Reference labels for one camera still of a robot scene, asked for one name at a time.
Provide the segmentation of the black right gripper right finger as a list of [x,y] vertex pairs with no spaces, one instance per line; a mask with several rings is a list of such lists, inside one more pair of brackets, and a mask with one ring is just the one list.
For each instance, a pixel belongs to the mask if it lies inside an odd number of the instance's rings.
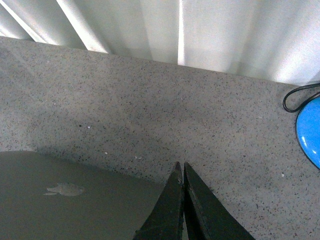
[[184,163],[184,215],[190,240],[253,240],[192,166]]

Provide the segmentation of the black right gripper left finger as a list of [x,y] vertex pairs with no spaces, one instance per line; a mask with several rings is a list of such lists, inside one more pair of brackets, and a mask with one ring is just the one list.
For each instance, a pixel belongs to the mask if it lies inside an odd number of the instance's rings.
[[184,222],[181,164],[176,162],[150,215],[135,232],[135,240],[181,240]]

